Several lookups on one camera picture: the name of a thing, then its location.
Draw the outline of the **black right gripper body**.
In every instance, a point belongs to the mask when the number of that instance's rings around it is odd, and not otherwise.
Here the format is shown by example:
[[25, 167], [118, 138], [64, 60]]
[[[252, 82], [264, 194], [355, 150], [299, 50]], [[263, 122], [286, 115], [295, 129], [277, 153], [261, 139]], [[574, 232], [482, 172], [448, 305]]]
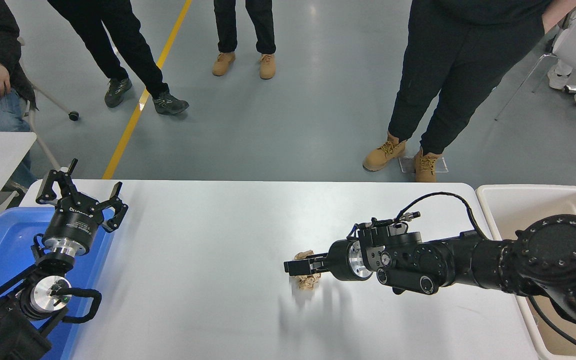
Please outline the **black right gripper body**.
[[339, 281], [361, 281], [362, 251], [359, 241], [335, 241], [327, 253], [326, 268]]

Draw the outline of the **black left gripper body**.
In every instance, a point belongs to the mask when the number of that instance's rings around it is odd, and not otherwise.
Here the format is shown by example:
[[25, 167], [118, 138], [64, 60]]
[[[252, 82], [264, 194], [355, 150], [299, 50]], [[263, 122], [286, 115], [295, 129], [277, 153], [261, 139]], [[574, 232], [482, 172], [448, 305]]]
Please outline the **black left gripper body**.
[[53, 248], [60, 239], [74, 241], [80, 248], [92, 246], [105, 218], [101, 210], [92, 211], [89, 203], [80, 203], [78, 206], [72, 199], [57, 201], [54, 215], [43, 234], [43, 245], [46, 248]]

